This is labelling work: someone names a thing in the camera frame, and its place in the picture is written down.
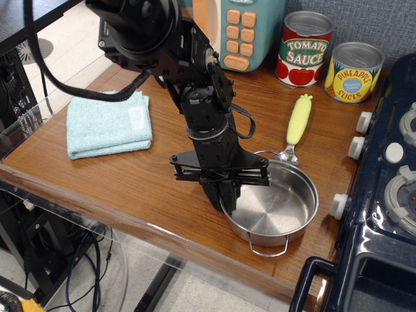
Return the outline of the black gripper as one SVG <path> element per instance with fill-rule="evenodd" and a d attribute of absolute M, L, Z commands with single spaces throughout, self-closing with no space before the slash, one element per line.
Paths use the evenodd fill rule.
<path fill-rule="evenodd" d="M 241 185 L 270 184 L 269 161 L 244 150 L 234 125 L 228 120 L 210 131 L 186 127 L 194 149 L 169 158 L 178 180 L 198 181 L 211 205 L 231 214 L 237 207 Z"/>

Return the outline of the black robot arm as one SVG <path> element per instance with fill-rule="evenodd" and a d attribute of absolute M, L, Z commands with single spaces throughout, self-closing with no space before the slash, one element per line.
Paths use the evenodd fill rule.
<path fill-rule="evenodd" d="M 244 150 L 234 115 L 233 82 L 218 54 L 176 1 L 87 1 L 105 23 L 105 56 L 141 76 L 152 75 L 185 117 L 193 150 L 170 157 L 178 180 L 197 181 L 215 209 L 233 212 L 243 185 L 270 183 L 268 161 Z"/>

